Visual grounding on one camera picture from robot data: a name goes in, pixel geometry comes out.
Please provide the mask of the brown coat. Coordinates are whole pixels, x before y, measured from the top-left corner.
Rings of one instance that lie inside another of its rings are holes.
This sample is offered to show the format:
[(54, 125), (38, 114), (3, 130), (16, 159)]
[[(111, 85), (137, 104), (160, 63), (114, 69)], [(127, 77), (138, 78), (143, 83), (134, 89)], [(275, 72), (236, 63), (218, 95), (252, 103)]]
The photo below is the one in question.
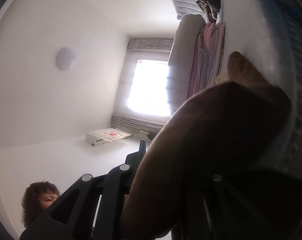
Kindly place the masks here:
[(291, 102), (239, 52), (229, 79), (186, 101), (153, 140), (120, 219), (123, 239), (299, 239), (302, 180), (268, 152)]

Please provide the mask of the white air conditioner unit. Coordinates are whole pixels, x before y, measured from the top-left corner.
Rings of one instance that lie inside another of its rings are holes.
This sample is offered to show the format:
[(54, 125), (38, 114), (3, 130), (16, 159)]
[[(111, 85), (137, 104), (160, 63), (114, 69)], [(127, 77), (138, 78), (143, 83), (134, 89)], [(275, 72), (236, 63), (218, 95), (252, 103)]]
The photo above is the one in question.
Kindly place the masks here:
[(85, 142), (91, 146), (99, 146), (130, 136), (131, 133), (126, 133), (120, 129), (107, 128), (86, 133)]

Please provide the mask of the window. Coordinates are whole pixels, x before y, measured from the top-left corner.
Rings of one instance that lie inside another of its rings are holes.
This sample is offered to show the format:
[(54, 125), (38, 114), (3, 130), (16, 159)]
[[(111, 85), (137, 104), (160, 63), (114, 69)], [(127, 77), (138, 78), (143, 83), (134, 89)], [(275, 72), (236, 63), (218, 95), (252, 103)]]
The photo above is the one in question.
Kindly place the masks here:
[(168, 53), (127, 53), (114, 106), (116, 113), (156, 121), (171, 116), (168, 58)]

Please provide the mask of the round ceiling lamp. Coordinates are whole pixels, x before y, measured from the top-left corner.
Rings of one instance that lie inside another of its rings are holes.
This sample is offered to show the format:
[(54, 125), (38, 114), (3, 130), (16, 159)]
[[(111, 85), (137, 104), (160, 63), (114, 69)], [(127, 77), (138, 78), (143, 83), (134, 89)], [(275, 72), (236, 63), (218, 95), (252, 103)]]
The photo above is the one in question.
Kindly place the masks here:
[(63, 47), (59, 50), (56, 57), (56, 66), (59, 70), (67, 71), (75, 65), (75, 53), (71, 48)]

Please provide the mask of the blue-grey folded blanket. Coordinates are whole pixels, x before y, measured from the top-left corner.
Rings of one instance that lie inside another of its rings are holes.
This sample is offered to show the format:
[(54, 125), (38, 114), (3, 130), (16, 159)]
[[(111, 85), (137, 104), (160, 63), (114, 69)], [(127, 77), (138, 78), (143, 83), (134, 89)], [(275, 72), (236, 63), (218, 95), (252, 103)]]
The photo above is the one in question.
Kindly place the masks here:
[(218, 26), (214, 23), (208, 23), (203, 32), (203, 66), (201, 68), (199, 90), (210, 87), (210, 80), (216, 55), (218, 41)]

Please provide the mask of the grey quilted bed mattress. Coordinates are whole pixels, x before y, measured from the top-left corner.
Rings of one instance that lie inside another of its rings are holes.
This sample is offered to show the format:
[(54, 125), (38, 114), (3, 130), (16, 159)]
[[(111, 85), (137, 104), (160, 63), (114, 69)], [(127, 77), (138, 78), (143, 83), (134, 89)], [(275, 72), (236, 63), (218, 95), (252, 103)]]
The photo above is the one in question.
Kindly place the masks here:
[(291, 100), (266, 163), (302, 178), (302, 18), (274, 0), (222, 0), (220, 13), (226, 25), (222, 63), (240, 52)]

